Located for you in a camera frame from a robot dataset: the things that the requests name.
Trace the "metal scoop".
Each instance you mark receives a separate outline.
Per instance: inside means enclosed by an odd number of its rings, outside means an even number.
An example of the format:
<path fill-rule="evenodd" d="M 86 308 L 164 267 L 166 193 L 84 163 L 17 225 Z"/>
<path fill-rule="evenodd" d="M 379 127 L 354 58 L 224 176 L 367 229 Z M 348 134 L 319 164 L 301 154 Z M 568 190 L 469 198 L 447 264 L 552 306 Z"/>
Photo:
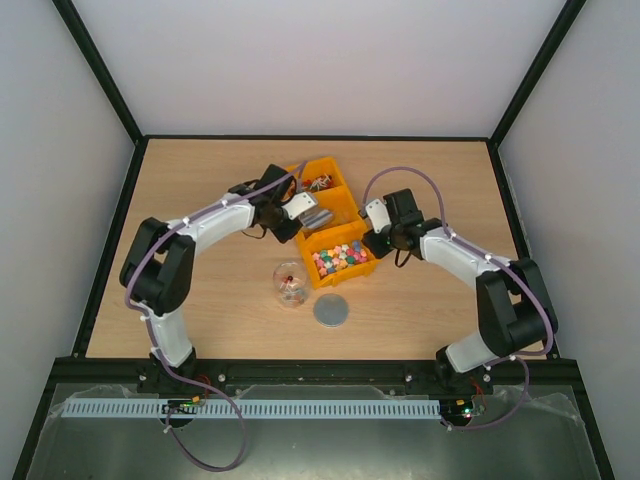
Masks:
<path fill-rule="evenodd" d="M 329 224 L 333 218 L 334 214 L 329 209 L 316 207 L 303 213 L 299 220 L 304 229 L 314 231 Z"/>

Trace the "yellow bin with colourful candies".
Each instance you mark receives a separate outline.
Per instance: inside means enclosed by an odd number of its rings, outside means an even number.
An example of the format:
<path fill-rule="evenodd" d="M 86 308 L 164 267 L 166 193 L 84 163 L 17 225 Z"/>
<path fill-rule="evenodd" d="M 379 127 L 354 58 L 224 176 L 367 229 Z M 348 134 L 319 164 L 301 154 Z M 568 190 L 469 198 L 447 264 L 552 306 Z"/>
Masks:
<path fill-rule="evenodd" d="M 374 272 L 379 261 L 363 243 L 367 231 L 366 223 L 358 220 L 296 235 L 314 289 L 337 286 Z"/>

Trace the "yellow bin with lollipops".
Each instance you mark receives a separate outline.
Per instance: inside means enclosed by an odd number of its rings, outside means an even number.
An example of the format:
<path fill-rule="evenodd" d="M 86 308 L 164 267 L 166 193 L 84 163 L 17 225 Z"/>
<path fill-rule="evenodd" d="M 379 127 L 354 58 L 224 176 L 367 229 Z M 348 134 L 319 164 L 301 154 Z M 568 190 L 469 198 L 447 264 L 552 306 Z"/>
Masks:
<path fill-rule="evenodd" d="M 317 193 L 346 185 L 336 159 L 331 156 L 308 160 L 294 178 L 297 192 Z"/>

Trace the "yellow bin with gummies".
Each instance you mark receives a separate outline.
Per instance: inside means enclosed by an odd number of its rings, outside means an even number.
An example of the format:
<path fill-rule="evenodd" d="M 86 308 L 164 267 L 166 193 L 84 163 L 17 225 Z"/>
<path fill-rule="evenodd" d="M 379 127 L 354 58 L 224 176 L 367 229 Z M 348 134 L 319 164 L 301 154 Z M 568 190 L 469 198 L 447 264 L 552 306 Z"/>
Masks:
<path fill-rule="evenodd" d="M 366 230 L 366 224 L 359 214 L 359 207 L 347 186 L 313 192 L 312 195 L 318 202 L 318 209 L 327 210 L 331 218 L 318 228 L 303 227 L 294 237 L 296 241 L 329 237 L 351 238 Z"/>

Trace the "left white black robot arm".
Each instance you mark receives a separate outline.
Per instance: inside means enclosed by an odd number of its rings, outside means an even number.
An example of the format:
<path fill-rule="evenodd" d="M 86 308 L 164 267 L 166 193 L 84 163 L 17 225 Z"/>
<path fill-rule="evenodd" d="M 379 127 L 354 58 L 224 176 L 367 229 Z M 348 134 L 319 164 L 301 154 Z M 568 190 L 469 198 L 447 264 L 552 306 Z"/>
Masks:
<path fill-rule="evenodd" d="M 199 254 L 236 232 L 259 226 L 280 243 L 302 228 L 300 217 L 317 205 L 298 182 L 305 165 L 292 171 L 271 164 L 258 180 L 240 183 L 219 200 L 181 219 L 144 220 L 126 256 L 119 281 L 125 304 L 141 314 L 151 354 L 169 375 L 195 358 L 186 332 L 183 304 Z"/>

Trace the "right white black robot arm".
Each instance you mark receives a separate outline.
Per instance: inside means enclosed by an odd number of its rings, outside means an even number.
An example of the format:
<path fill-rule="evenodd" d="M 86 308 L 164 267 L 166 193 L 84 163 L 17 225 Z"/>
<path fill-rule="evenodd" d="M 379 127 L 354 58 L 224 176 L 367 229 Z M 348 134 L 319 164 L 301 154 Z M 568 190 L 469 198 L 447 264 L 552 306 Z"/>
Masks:
<path fill-rule="evenodd" d="M 371 224 L 362 243 L 377 259 L 391 252 L 439 266 L 476 295 L 477 329 L 441 348 L 434 372 L 445 390 L 460 390 L 471 372 L 542 342 L 553 346 L 558 321 L 537 264 L 481 250 L 439 218 L 425 219 L 409 189 L 373 199 L 363 208 Z"/>

